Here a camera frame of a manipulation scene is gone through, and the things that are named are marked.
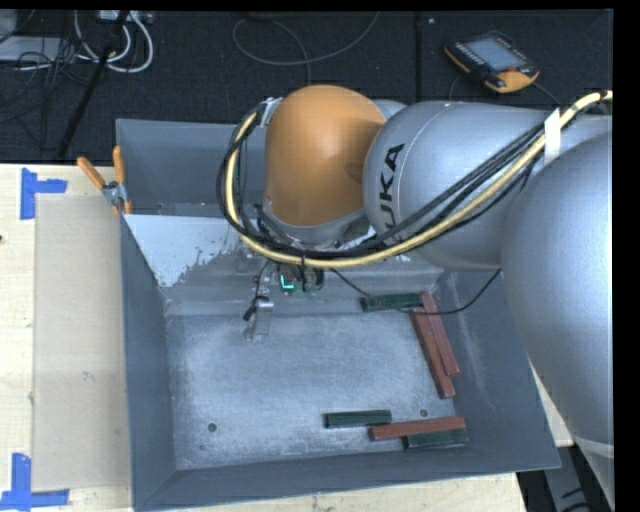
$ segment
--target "black cable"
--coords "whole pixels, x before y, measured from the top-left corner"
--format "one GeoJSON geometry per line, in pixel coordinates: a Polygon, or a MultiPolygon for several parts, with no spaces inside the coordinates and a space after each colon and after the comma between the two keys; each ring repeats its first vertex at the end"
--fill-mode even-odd
{"type": "Polygon", "coordinates": [[[284,23],[280,23],[279,21],[271,21],[271,24],[276,25],[277,27],[280,27],[282,30],[284,30],[285,32],[287,32],[291,37],[293,37],[293,39],[295,40],[296,43],[298,43],[298,47],[300,48],[300,51],[302,52],[302,56],[304,57],[305,60],[305,68],[307,70],[307,85],[311,85],[312,80],[311,80],[311,62],[309,62],[309,55],[307,54],[307,50],[304,47],[304,45],[302,44],[302,41],[300,40],[300,38],[296,35],[296,33],[291,30],[289,27],[287,27],[284,23]]]}
{"type": "Polygon", "coordinates": [[[249,304],[249,308],[244,312],[244,315],[242,315],[242,318],[244,319],[245,322],[249,321],[249,319],[251,318],[251,316],[255,312],[256,303],[259,300],[268,300],[268,297],[265,297],[264,295],[260,295],[260,283],[262,281],[262,274],[264,274],[264,271],[266,270],[266,268],[269,265],[269,263],[272,263],[272,261],[267,259],[267,261],[264,262],[264,265],[262,265],[262,268],[260,269],[260,272],[258,273],[258,276],[256,277],[256,289],[255,289],[255,291],[253,293],[253,298],[251,299],[251,303],[249,304]]]}
{"type": "MultiPolygon", "coordinates": [[[[255,107],[253,111],[257,112],[260,108],[261,106],[259,105],[255,107]]],[[[228,214],[224,193],[222,192],[222,181],[223,181],[222,176],[226,173],[226,165],[228,162],[228,157],[236,148],[240,147],[240,145],[244,143],[244,141],[248,138],[249,133],[253,130],[253,128],[255,128],[255,125],[257,125],[257,118],[256,120],[254,120],[254,123],[252,123],[252,127],[250,127],[251,129],[246,130],[244,137],[242,137],[241,140],[238,140],[235,144],[231,145],[231,147],[229,148],[229,151],[227,152],[227,157],[223,160],[221,169],[218,173],[216,193],[218,196],[218,203],[221,206],[223,211],[223,215],[236,230],[238,230],[243,235],[248,236],[249,238],[252,238],[254,241],[263,244],[265,247],[268,247],[270,249],[277,249],[283,252],[284,254],[288,254],[288,255],[294,255],[298,257],[301,257],[304,255],[306,257],[313,257],[313,258],[320,258],[320,259],[324,258],[327,260],[330,260],[332,258],[357,257],[361,255],[371,254],[382,248],[388,247],[384,243],[385,239],[390,238],[391,236],[395,236],[400,231],[406,229],[407,227],[415,223],[417,220],[424,217],[427,213],[429,213],[433,209],[443,204],[444,201],[453,197],[453,194],[457,193],[458,196],[454,197],[453,200],[451,200],[451,202],[447,206],[445,206],[446,214],[443,214],[441,212],[439,217],[436,217],[436,219],[432,219],[429,223],[422,226],[417,231],[417,233],[424,232],[426,229],[438,223],[443,217],[446,217],[451,211],[455,209],[456,206],[458,206],[466,197],[468,197],[468,195],[473,190],[477,189],[481,184],[483,184],[492,176],[494,176],[495,173],[498,172],[500,169],[502,169],[508,162],[513,161],[516,157],[522,155],[524,151],[526,151],[530,147],[532,141],[534,140],[534,137],[540,133],[540,130],[543,129],[542,123],[531,128],[530,130],[528,130],[527,132],[525,132],[524,134],[516,138],[514,141],[512,141],[510,144],[505,146],[503,149],[498,151],[491,158],[483,162],[483,164],[481,164],[476,169],[474,169],[474,171],[467,174],[467,176],[465,176],[464,178],[462,178],[461,180],[453,184],[451,187],[449,187],[447,190],[441,193],[438,197],[430,201],[427,205],[425,205],[420,210],[415,212],[413,215],[409,216],[403,222],[401,222],[394,228],[389,229],[385,233],[382,233],[381,235],[375,235],[374,237],[363,241],[358,246],[345,251],[317,251],[317,250],[309,250],[309,249],[303,251],[302,249],[293,247],[290,244],[283,244],[281,242],[274,240],[273,237],[267,235],[266,230],[258,232],[257,236],[255,235],[255,233],[251,234],[249,233],[249,230],[246,227],[246,221],[243,221],[245,222],[245,226],[241,226],[240,224],[234,222],[233,219],[231,219],[230,215],[228,214]]],[[[237,137],[238,129],[239,128],[237,127],[236,130],[234,131],[234,137],[232,138],[232,140],[235,140],[235,138],[237,137]]],[[[525,172],[530,172],[530,169],[531,167],[529,167],[529,171],[521,170],[519,176],[520,177],[525,176],[525,172]]],[[[503,191],[502,194],[498,196],[497,200],[493,201],[487,208],[483,209],[480,213],[472,216],[471,218],[464,220],[461,223],[458,223],[457,225],[454,225],[452,228],[439,234],[438,237],[443,236],[445,233],[450,232],[453,229],[457,229],[458,227],[461,227],[462,225],[467,224],[468,222],[471,222],[472,220],[475,220],[480,215],[484,214],[489,208],[497,204],[499,200],[503,199],[506,196],[507,192],[515,185],[515,183],[518,180],[516,179],[512,180],[509,187],[507,187],[507,190],[503,191]]],[[[243,204],[242,197],[237,195],[238,188],[239,187],[235,187],[234,189],[236,191],[234,193],[234,199],[237,201],[239,205],[242,205],[243,204]]]]}
{"type": "Polygon", "coordinates": [[[364,295],[365,297],[368,297],[370,299],[373,298],[373,295],[371,295],[368,292],[365,292],[362,288],[360,288],[359,286],[356,286],[355,284],[353,284],[351,281],[349,281],[346,277],[344,277],[340,272],[338,272],[335,268],[330,269],[331,272],[333,272],[335,275],[337,275],[340,279],[342,279],[347,285],[349,285],[351,288],[353,288],[355,291],[357,291],[360,295],[364,295]]]}
{"type": "MultiPolygon", "coordinates": [[[[358,287],[357,285],[355,285],[354,283],[349,281],[349,279],[344,277],[336,269],[332,268],[331,271],[334,274],[336,274],[340,279],[342,279],[347,285],[349,285],[351,288],[356,290],[361,295],[364,295],[365,297],[368,297],[370,299],[375,298],[375,296],[371,295],[370,293],[365,292],[362,288],[358,287]]],[[[480,288],[480,291],[478,291],[478,293],[476,293],[475,297],[473,297],[473,299],[471,299],[469,302],[467,302],[464,306],[462,306],[460,308],[451,309],[451,310],[448,310],[448,311],[438,311],[438,312],[434,312],[434,313],[430,313],[428,311],[415,311],[415,310],[409,311],[409,310],[405,310],[405,309],[396,309],[396,311],[400,311],[401,313],[413,313],[415,315],[420,315],[420,316],[441,316],[441,315],[453,315],[453,314],[456,314],[456,313],[460,313],[460,312],[464,311],[465,309],[470,308],[482,296],[482,294],[485,292],[485,290],[487,288],[489,288],[491,283],[493,283],[493,281],[495,281],[495,279],[500,275],[500,272],[502,272],[502,269],[496,270],[496,272],[489,278],[489,280],[482,286],[482,288],[480,288]]]]}
{"type": "Polygon", "coordinates": [[[244,19],[238,20],[238,22],[233,26],[233,30],[231,32],[231,37],[233,38],[233,42],[234,42],[236,48],[238,50],[240,50],[241,53],[243,53],[245,56],[247,56],[250,59],[253,59],[253,60],[257,61],[257,62],[260,62],[262,64],[269,64],[271,66],[301,66],[303,64],[313,64],[314,62],[320,62],[322,60],[330,59],[330,58],[336,57],[337,55],[340,55],[340,54],[350,50],[356,44],[358,44],[369,33],[369,31],[373,28],[373,25],[378,20],[379,16],[380,16],[380,11],[376,11],[376,13],[373,16],[373,19],[371,20],[371,22],[369,23],[367,28],[365,28],[364,31],[354,41],[352,41],[348,45],[340,48],[339,50],[336,50],[335,52],[331,52],[331,53],[328,53],[326,55],[321,55],[319,57],[314,57],[314,58],[311,58],[311,59],[306,59],[305,58],[303,60],[278,61],[278,60],[263,59],[261,57],[258,57],[257,55],[254,55],[254,54],[248,52],[240,44],[240,42],[238,41],[238,36],[237,36],[238,28],[240,27],[240,25],[242,25],[246,21],[244,19]]]}
{"type": "Polygon", "coordinates": [[[482,294],[485,292],[485,290],[487,288],[489,288],[491,283],[493,283],[493,281],[495,281],[495,279],[500,275],[500,272],[502,272],[501,268],[496,270],[496,272],[489,278],[489,280],[482,286],[482,288],[480,288],[480,291],[475,295],[475,297],[473,299],[471,299],[469,302],[467,302],[464,306],[460,307],[460,308],[450,309],[449,311],[437,311],[437,312],[411,311],[411,313],[414,314],[414,315],[419,315],[419,316],[441,316],[441,315],[454,315],[456,313],[460,313],[460,312],[464,311],[465,309],[468,309],[471,306],[473,306],[473,304],[482,296],[482,294]]]}
{"type": "Polygon", "coordinates": [[[549,98],[551,98],[551,100],[555,103],[556,107],[561,106],[563,103],[558,99],[557,96],[555,96],[551,91],[549,91],[546,87],[540,85],[538,82],[532,82],[531,85],[533,85],[536,89],[538,89],[539,91],[543,92],[544,94],[546,94],[549,98]]]}
{"type": "Polygon", "coordinates": [[[89,104],[89,100],[93,95],[93,91],[98,85],[100,76],[102,75],[102,73],[104,72],[104,69],[106,68],[109,54],[111,53],[111,50],[115,46],[115,41],[117,40],[120,30],[122,29],[122,26],[124,25],[127,17],[129,16],[129,12],[130,11],[128,9],[123,9],[119,11],[116,22],[114,23],[113,27],[109,31],[109,36],[102,50],[100,61],[98,62],[94,73],[91,75],[91,80],[89,81],[89,85],[85,89],[85,92],[80,100],[80,103],[78,104],[78,107],[76,108],[71,120],[69,121],[69,124],[67,125],[67,129],[65,130],[64,135],[60,139],[60,148],[57,153],[57,158],[59,160],[62,160],[64,158],[67,152],[67,149],[69,149],[71,140],[73,139],[73,136],[75,135],[78,125],[80,124],[80,120],[82,119],[84,111],[87,105],[89,104]]]}
{"type": "MultiPolygon", "coordinates": [[[[489,179],[489,177],[491,177],[495,172],[497,172],[497,170],[499,170],[500,168],[502,168],[504,165],[506,165],[506,161],[510,161],[510,159],[514,158],[515,155],[517,154],[521,154],[529,145],[531,142],[531,138],[537,134],[540,130],[540,126],[534,127],[531,130],[529,130],[528,132],[525,132],[525,134],[523,134],[521,137],[519,137],[518,139],[516,139],[515,141],[513,141],[511,144],[507,145],[505,148],[503,148],[503,150],[499,151],[496,155],[494,155],[494,157],[492,157],[491,159],[487,160],[486,162],[484,162],[481,166],[479,166],[478,168],[476,168],[474,171],[472,171],[471,173],[469,173],[465,178],[463,178],[462,180],[459,180],[456,184],[452,185],[449,189],[447,189],[445,192],[443,192],[442,194],[440,194],[438,197],[436,197],[434,200],[432,200],[429,204],[425,205],[425,207],[421,208],[420,210],[418,210],[416,213],[414,213],[412,216],[408,217],[407,219],[405,219],[405,221],[403,221],[402,223],[398,224],[397,226],[395,226],[394,228],[388,230],[387,232],[383,233],[381,235],[381,237],[390,237],[393,236],[394,234],[398,233],[399,231],[401,231],[402,229],[405,229],[407,226],[409,226],[410,224],[412,224],[413,222],[415,222],[416,220],[418,220],[419,218],[421,218],[422,216],[424,216],[428,211],[432,210],[433,208],[437,207],[438,205],[440,205],[444,200],[446,200],[447,198],[451,197],[452,195],[452,191],[457,191],[458,189],[462,188],[465,185],[468,185],[470,182],[472,182],[474,179],[477,179],[479,176],[482,177],[484,175],[485,179],[489,179]]],[[[226,161],[227,159],[225,159],[223,161],[222,164],[222,168],[224,168],[226,166],[226,161]]],[[[226,212],[226,203],[224,202],[224,195],[222,194],[221,191],[221,175],[222,173],[219,173],[218,175],[218,185],[217,185],[217,191],[218,194],[220,196],[219,199],[219,204],[223,205],[223,212],[225,213],[225,217],[231,222],[231,224],[236,227],[238,226],[238,224],[236,224],[235,222],[233,222],[232,219],[230,219],[230,216],[228,216],[228,212],[226,212]]],[[[425,229],[427,229],[428,227],[430,227],[433,224],[433,221],[429,224],[427,224],[426,226],[424,226],[423,228],[421,228],[420,231],[424,231],[425,229]]],[[[241,231],[243,234],[246,234],[246,236],[250,236],[248,234],[248,232],[246,231],[246,228],[241,228],[243,229],[243,231],[241,231]]],[[[290,245],[284,245],[284,244],[280,244],[280,243],[275,243],[273,242],[273,240],[265,240],[264,237],[260,237],[259,239],[256,239],[256,241],[259,241],[260,243],[264,243],[266,246],[272,248],[272,249],[278,249],[281,250],[287,254],[293,254],[293,255],[298,255],[300,256],[302,254],[300,249],[296,249],[291,247],[290,245]]],[[[378,250],[382,247],[381,243],[379,240],[376,239],[376,237],[374,237],[374,239],[370,240],[370,241],[365,241],[362,244],[360,244],[359,246],[357,246],[354,249],[350,249],[347,251],[311,251],[311,250],[307,250],[305,252],[305,254],[309,257],[316,257],[316,258],[332,258],[332,257],[337,257],[337,258],[345,258],[345,257],[350,257],[350,256],[359,256],[361,254],[367,254],[370,253],[374,250],[378,250]]]]}

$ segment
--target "white cable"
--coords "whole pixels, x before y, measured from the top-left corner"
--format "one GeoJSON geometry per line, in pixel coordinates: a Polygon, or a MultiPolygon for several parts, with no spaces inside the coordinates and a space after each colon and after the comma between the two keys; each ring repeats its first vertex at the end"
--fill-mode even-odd
{"type": "MultiPolygon", "coordinates": [[[[74,10],[74,21],[75,21],[75,29],[76,29],[76,35],[78,36],[78,38],[80,38],[82,40],[82,32],[80,31],[80,26],[78,25],[78,11],[74,10]]],[[[147,54],[147,59],[145,60],[145,62],[136,67],[136,68],[125,68],[125,67],[119,67],[119,66],[115,66],[114,64],[112,64],[113,62],[116,62],[118,60],[121,60],[122,58],[126,57],[126,55],[129,53],[129,51],[131,50],[131,35],[129,33],[129,30],[127,29],[126,26],[123,26],[122,29],[124,30],[124,34],[125,37],[127,39],[127,44],[125,49],[119,54],[116,55],[115,57],[111,57],[110,59],[107,59],[107,67],[112,70],[112,71],[116,71],[118,73],[140,73],[141,71],[144,71],[145,69],[147,69],[150,65],[151,62],[153,61],[153,40],[151,39],[151,34],[149,34],[149,31],[147,30],[147,28],[142,24],[142,22],[140,21],[138,16],[131,16],[131,19],[134,21],[134,23],[138,26],[138,28],[142,31],[142,33],[144,34],[146,43],[147,43],[147,47],[148,47],[148,54],[147,54]]],[[[85,55],[78,55],[79,58],[84,59],[84,60],[90,60],[92,62],[99,62],[99,57],[98,55],[91,49],[91,47],[87,44],[87,43],[82,43],[82,47],[86,50],[86,52],[90,55],[90,57],[87,57],[85,55]]]]}
{"type": "Polygon", "coordinates": [[[144,24],[138,19],[137,16],[133,16],[133,21],[135,22],[136,25],[138,25],[138,28],[142,31],[147,41],[147,47],[148,47],[147,60],[145,60],[141,66],[138,66],[137,68],[131,68],[131,69],[119,68],[109,64],[108,65],[109,69],[113,71],[118,71],[119,73],[140,73],[141,71],[144,71],[145,69],[147,69],[153,62],[153,40],[151,39],[151,34],[149,34],[149,31],[144,26],[144,24]]]}
{"type": "MultiPolygon", "coordinates": [[[[83,40],[83,35],[82,35],[82,31],[80,30],[80,25],[78,25],[78,10],[77,9],[74,9],[74,11],[73,11],[73,19],[74,19],[74,26],[75,26],[75,30],[76,30],[76,36],[78,36],[78,39],[80,39],[80,41],[82,41],[83,40]]],[[[131,50],[131,34],[129,33],[129,29],[123,25],[122,26],[122,30],[124,31],[124,35],[125,35],[125,38],[127,40],[127,44],[126,44],[124,50],[122,50],[122,52],[119,55],[116,55],[115,57],[111,57],[111,58],[107,59],[107,63],[116,62],[116,61],[118,61],[120,59],[123,59],[124,57],[127,56],[127,54],[129,53],[129,50],[131,50]]],[[[84,48],[84,50],[89,54],[89,57],[87,57],[86,55],[81,55],[81,54],[78,53],[77,57],[79,59],[90,60],[90,61],[93,61],[95,63],[100,62],[100,57],[98,56],[98,54],[96,54],[91,49],[91,47],[84,41],[82,42],[82,48],[84,48]]]]}

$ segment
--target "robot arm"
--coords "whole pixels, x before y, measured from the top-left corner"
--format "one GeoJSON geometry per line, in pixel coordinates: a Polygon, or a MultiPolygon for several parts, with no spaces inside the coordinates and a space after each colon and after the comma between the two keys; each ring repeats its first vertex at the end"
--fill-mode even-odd
{"type": "Polygon", "coordinates": [[[502,269],[525,349],[613,505],[612,127],[583,115],[611,100],[592,93],[562,112],[559,155],[545,159],[544,112],[433,101],[385,115],[390,105],[357,92],[309,86],[267,128],[268,225],[243,222],[235,178],[259,111],[218,183],[243,241],[282,265],[342,269],[413,251],[443,269],[502,269]],[[372,236],[349,244],[363,226],[372,236]]]}

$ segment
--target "green block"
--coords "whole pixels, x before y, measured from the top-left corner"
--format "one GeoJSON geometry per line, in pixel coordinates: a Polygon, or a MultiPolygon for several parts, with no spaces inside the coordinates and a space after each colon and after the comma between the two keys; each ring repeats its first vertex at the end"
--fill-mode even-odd
{"type": "Polygon", "coordinates": [[[422,306],[419,293],[398,293],[395,295],[377,295],[360,299],[362,311],[385,311],[389,309],[407,309],[422,306]]]}
{"type": "Polygon", "coordinates": [[[371,411],[332,412],[325,414],[326,428],[373,427],[391,423],[391,411],[388,409],[371,411]]]}
{"type": "Polygon", "coordinates": [[[467,429],[446,430],[429,434],[412,434],[403,439],[405,448],[452,448],[469,441],[467,429]]]}

